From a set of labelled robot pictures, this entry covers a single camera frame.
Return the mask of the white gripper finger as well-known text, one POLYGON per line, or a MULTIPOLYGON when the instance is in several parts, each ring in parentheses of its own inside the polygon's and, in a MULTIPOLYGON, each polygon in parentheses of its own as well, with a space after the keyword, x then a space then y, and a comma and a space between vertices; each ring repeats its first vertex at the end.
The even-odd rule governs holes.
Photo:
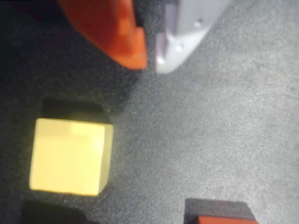
POLYGON ((179 0, 165 6, 164 30, 156 35, 156 72, 177 69, 198 47, 229 0, 179 0))

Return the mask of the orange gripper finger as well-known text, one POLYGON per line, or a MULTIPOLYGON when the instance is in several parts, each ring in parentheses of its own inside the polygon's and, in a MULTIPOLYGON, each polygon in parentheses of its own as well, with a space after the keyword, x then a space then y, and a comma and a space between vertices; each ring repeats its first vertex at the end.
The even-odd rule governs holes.
POLYGON ((147 67, 144 28, 137 26, 131 0, 60 0, 70 24, 120 65, 147 67))

